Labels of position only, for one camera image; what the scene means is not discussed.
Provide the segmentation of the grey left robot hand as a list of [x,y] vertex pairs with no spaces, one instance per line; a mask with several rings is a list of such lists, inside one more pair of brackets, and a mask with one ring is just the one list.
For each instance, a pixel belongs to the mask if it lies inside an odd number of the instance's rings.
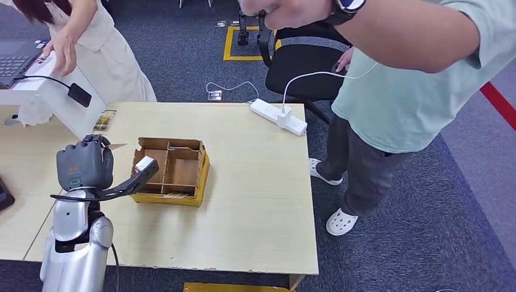
[[89,134],[58,151],[57,177],[61,188],[67,191],[79,187],[109,188],[113,183],[114,165],[110,145],[106,137]]

